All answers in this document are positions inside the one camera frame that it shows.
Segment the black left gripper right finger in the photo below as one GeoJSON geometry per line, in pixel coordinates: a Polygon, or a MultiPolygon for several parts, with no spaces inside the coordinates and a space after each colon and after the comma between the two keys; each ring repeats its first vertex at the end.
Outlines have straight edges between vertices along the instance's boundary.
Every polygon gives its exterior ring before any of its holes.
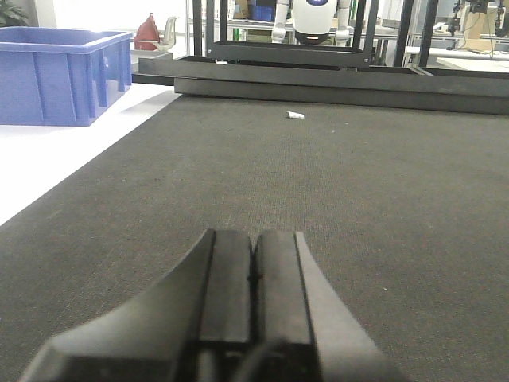
{"type": "Polygon", "coordinates": [[[266,230],[254,250],[256,342],[240,381],[404,381],[336,294],[301,232],[266,230]]]}

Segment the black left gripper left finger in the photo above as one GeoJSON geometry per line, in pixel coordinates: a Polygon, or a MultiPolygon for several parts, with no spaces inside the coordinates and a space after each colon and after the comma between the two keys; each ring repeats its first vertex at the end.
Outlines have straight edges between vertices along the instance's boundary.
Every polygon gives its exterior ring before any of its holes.
{"type": "Polygon", "coordinates": [[[251,340],[251,241],[207,229],[160,281],[111,312],[48,339],[23,381],[175,381],[203,346],[251,340]]]}

